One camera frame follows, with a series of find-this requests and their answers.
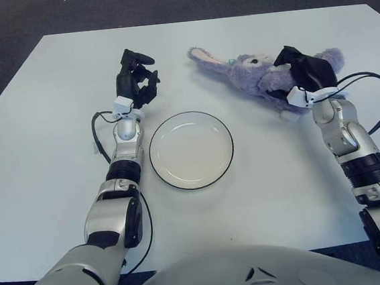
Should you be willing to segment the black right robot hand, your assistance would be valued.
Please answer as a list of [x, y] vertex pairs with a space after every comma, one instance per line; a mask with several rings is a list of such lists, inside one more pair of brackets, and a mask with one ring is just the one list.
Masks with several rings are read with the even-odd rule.
[[264, 94], [291, 106], [306, 108], [315, 98], [333, 93], [344, 66], [342, 52], [328, 48], [315, 55], [284, 46], [259, 86]]

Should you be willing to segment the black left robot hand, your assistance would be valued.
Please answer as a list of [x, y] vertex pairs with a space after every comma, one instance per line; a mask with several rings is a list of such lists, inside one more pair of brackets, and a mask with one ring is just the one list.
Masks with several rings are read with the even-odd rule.
[[123, 52], [116, 90], [118, 96], [132, 100], [134, 109], [142, 108], [157, 96], [158, 73], [145, 67], [152, 64], [155, 60], [145, 54], [128, 49]]

